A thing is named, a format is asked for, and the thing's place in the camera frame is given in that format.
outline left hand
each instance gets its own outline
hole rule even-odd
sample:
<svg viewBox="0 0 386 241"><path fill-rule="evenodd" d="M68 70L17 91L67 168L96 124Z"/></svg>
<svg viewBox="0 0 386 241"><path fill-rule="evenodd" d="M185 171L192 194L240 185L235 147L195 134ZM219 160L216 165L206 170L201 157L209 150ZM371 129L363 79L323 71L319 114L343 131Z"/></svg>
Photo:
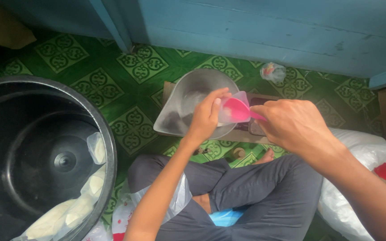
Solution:
<svg viewBox="0 0 386 241"><path fill-rule="evenodd" d="M206 141L217 128L218 111L221 98L231 97L229 88L212 91L201 103L196 105L190 129L184 139L199 146Z"/></svg>

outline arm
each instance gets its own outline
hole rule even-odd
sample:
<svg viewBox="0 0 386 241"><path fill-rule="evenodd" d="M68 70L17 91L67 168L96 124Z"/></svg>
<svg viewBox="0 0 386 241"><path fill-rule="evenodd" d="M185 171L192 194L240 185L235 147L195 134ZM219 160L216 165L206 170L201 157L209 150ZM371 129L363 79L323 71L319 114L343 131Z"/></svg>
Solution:
<svg viewBox="0 0 386 241"><path fill-rule="evenodd" d="M196 106L189 131L181 139L178 149L137 205L127 226L126 241L153 241L156 238L191 155L217 127L220 98L230 96L228 90L224 88L213 91Z"/></svg>
<svg viewBox="0 0 386 241"><path fill-rule="evenodd" d="M310 101L269 101L251 110L269 141L301 156L332 182L376 241L386 241L386 184L364 167L327 128Z"/></svg>

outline leg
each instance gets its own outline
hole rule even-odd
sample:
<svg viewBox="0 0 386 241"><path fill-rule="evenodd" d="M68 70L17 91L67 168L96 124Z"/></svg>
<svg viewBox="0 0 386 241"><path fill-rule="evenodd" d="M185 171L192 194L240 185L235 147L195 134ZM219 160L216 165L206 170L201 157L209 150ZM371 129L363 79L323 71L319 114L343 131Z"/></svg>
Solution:
<svg viewBox="0 0 386 241"><path fill-rule="evenodd" d="M295 155L250 168L253 175L223 188L219 182L211 192L214 209L252 204L230 227L233 240L301 241L318 205L321 175Z"/></svg>
<svg viewBox="0 0 386 241"><path fill-rule="evenodd" d="M138 156L128 171L131 192L150 186L169 159L169 156L161 155ZM184 173L190 192L193 195L210 192L228 169L230 167L224 159L207 164L189 162ZM205 210L192 199L178 215L160 227L156 240L229 241L231 236L227 227L215 226Z"/></svg>

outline metal bowl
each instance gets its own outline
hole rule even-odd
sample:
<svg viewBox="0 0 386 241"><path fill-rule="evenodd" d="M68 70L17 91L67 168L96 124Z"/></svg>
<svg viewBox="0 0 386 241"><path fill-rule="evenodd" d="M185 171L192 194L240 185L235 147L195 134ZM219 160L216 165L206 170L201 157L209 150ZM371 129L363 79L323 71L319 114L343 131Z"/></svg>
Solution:
<svg viewBox="0 0 386 241"><path fill-rule="evenodd" d="M216 69L195 69L178 81L160 112L154 130L160 133L184 136L191 124L193 112L211 91L228 87L229 92L239 92L238 86L223 72ZM210 139L228 134L236 123L217 127Z"/></svg>
<svg viewBox="0 0 386 241"><path fill-rule="evenodd" d="M21 235L55 205L78 198L99 168L86 144L97 131L107 157L102 193L91 214L62 241L82 240L106 208L116 175L113 134L97 107L61 83L0 78L0 241Z"/></svg>

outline person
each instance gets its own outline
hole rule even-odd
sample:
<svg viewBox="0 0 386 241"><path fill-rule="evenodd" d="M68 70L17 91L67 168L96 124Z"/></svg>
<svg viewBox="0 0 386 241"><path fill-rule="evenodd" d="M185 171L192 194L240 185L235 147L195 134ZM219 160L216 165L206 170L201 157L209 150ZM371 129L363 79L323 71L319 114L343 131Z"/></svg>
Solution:
<svg viewBox="0 0 386 241"><path fill-rule="evenodd" d="M139 156L128 171L132 193L150 186L127 227L127 241L300 241L311 223L322 176L346 197L376 241L386 241L386 184L373 175L327 128L310 101L267 101L251 111L270 142L291 152L269 152L257 165L230 169L224 159L189 162L218 122L221 98L211 92L195 108L190 129L172 157ZM193 198L162 224L181 176ZM215 226L208 213L246 207L232 226Z"/></svg>

